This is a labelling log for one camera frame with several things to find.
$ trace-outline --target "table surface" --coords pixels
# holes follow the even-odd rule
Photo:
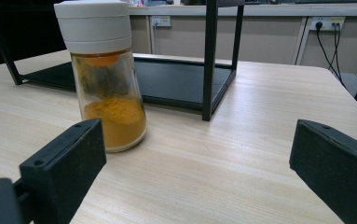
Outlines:
[[[66,51],[17,62],[22,73]],[[211,122],[145,105],[137,147],[107,154],[72,223],[341,223],[289,168],[298,119],[357,139],[357,103],[325,69],[239,62]],[[0,65],[0,177],[81,120],[76,94],[15,86]]]

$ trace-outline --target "power cord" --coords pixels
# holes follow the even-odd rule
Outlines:
[[[338,26],[338,39],[336,39],[336,27]],[[333,73],[335,74],[335,76],[337,77],[338,81],[341,83],[341,85],[346,89],[347,87],[344,85],[344,82],[343,82],[343,79],[341,78],[341,74],[340,74],[340,67],[338,65],[338,54],[337,54],[337,48],[338,48],[338,44],[340,43],[340,25],[337,24],[335,25],[335,53],[334,53],[334,56],[333,56],[333,60],[332,62],[329,61],[327,55],[326,55],[326,51],[325,49],[323,48],[323,43],[321,42],[321,39],[320,39],[320,30],[321,28],[323,27],[323,23],[321,21],[318,21],[316,24],[315,24],[315,27],[317,28],[317,38],[318,38],[318,42],[320,43],[320,46],[321,46],[321,49],[323,50],[323,55],[325,56],[325,59],[326,61],[328,62],[329,64],[329,68],[328,69],[332,69]],[[337,71],[335,69],[335,67],[332,65],[333,61],[335,60],[336,58],[336,65],[337,65]]]

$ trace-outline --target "white jar lid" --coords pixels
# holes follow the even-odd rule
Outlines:
[[[106,53],[131,47],[129,4],[117,0],[66,1],[54,5],[70,52]]]

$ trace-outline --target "black metal frame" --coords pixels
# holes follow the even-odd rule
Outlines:
[[[236,17],[236,30],[234,36],[233,57],[231,65],[224,66],[225,69],[230,70],[230,75],[224,83],[223,88],[213,97],[214,84],[214,69],[215,69],[215,52],[216,52],[216,35],[218,23],[218,8],[219,7],[238,7]],[[50,11],[54,10],[53,6],[0,6],[0,12],[4,11]],[[228,86],[236,76],[239,50],[240,50],[240,35],[242,26],[242,17],[244,10],[244,0],[209,0],[206,6],[206,34],[205,34],[205,50],[204,50],[204,72],[203,72],[203,90],[202,90],[202,119],[210,121],[216,108],[219,106],[223,96],[225,95]],[[3,56],[4,62],[12,75],[16,85],[20,85],[24,80],[41,83],[48,86],[60,87],[68,90],[74,90],[75,81],[70,63],[60,64],[54,67],[33,72],[31,74],[22,75],[19,73],[14,59],[11,56],[7,43],[0,30],[0,52]],[[150,103],[172,105],[173,99],[159,98],[155,102],[149,98]],[[180,107],[190,108],[192,102],[177,102]]]

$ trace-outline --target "wall socket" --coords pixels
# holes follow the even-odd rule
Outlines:
[[[317,30],[315,24],[318,21],[323,23],[323,27],[321,27],[320,31],[335,31],[335,26],[338,24],[340,26],[340,30],[343,28],[345,17],[313,17],[311,26],[309,27],[310,30]]]
[[[151,16],[152,26],[172,26],[170,16]]]

